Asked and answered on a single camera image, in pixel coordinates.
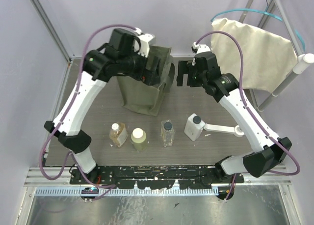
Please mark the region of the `clear square bottle black cap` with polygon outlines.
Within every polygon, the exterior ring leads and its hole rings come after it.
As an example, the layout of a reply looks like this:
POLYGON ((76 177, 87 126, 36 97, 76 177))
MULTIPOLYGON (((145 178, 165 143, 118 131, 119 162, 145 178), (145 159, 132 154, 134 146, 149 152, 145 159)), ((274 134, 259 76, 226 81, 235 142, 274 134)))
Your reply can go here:
POLYGON ((161 138, 164 147, 173 145, 175 131, 171 120, 161 122, 161 138))

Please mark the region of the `white square bottle black cap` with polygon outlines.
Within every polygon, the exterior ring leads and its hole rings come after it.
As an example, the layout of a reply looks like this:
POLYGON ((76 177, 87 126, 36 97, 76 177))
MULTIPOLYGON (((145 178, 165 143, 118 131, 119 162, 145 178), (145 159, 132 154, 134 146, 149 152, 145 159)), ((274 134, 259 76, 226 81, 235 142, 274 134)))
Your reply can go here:
POLYGON ((196 141, 201 135, 203 128, 205 127, 205 122, 201 119, 200 116, 193 113, 188 117, 184 133, 192 140, 196 141))

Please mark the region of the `olive green canvas bag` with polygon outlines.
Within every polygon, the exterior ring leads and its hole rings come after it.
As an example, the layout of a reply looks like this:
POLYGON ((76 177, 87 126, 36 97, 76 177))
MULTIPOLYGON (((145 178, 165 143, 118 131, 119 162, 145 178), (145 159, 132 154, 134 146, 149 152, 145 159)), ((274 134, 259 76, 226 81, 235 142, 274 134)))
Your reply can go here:
POLYGON ((162 101, 174 81, 175 66, 172 62, 170 47, 152 46, 147 68, 151 68, 153 57, 160 58, 159 71, 161 82, 148 86, 131 77, 117 77, 122 96, 122 107, 139 114, 157 116, 162 101))

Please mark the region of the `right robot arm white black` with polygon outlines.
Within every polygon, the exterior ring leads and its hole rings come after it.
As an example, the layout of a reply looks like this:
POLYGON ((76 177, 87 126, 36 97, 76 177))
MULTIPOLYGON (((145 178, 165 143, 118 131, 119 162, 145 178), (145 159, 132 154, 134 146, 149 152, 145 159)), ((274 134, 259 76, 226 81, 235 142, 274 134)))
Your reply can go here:
POLYGON ((204 52, 195 55, 193 61, 178 63, 177 86, 203 87, 217 103, 225 108, 247 137, 252 152, 243 156, 229 156, 216 163, 215 177, 225 183, 234 173, 247 172, 260 177, 281 163, 292 147, 288 137, 281 138, 273 132, 254 110, 239 82, 231 73, 222 74, 215 54, 204 52))

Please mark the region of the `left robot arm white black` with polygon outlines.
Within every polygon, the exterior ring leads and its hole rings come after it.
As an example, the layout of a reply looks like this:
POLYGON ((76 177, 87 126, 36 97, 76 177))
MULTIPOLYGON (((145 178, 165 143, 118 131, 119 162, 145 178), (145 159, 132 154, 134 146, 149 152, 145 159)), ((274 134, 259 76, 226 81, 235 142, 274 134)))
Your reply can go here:
POLYGON ((98 171, 89 148, 92 139, 81 129, 82 122, 112 77, 126 76, 148 86, 160 83, 160 59, 155 57, 153 67, 146 67, 155 39, 154 35, 142 33, 138 28, 126 30, 118 26, 107 43, 94 50, 85 48, 71 94, 58 116, 44 125, 52 137, 69 149, 82 171, 81 179, 87 184, 97 181, 98 171))

